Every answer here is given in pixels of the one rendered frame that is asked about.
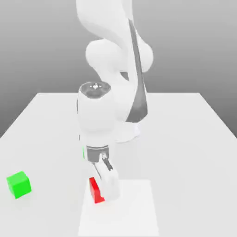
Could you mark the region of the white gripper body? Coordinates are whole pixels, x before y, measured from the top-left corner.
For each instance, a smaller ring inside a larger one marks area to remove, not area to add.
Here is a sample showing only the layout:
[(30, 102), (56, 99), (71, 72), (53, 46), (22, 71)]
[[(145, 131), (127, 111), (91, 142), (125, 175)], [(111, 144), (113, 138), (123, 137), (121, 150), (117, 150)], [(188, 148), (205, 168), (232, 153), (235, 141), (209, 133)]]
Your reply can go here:
[(94, 164), (94, 178), (105, 201), (113, 201), (120, 197), (119, 175), (113, 164), (103, 162)]

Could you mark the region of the small red cube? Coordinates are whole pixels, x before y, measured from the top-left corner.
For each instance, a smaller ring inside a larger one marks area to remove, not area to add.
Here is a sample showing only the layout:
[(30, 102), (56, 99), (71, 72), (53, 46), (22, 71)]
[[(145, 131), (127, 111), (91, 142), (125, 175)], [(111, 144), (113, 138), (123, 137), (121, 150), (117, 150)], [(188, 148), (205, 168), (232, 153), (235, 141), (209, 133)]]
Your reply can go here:
[(95, 204), (105, 201), (105, 199), (101, 196), (99, 186), (94, 177), (89, 178), (89, 187)]

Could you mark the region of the small green cube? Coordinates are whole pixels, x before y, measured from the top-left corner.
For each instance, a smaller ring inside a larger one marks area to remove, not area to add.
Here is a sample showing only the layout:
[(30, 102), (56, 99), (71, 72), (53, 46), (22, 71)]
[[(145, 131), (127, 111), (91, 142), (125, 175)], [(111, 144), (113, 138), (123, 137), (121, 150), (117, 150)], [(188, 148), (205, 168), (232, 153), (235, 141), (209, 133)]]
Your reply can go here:
[(28, 176), (20, 171), (6, 178), (10, 192), (18, 199), (31, 192), (31, 184)]

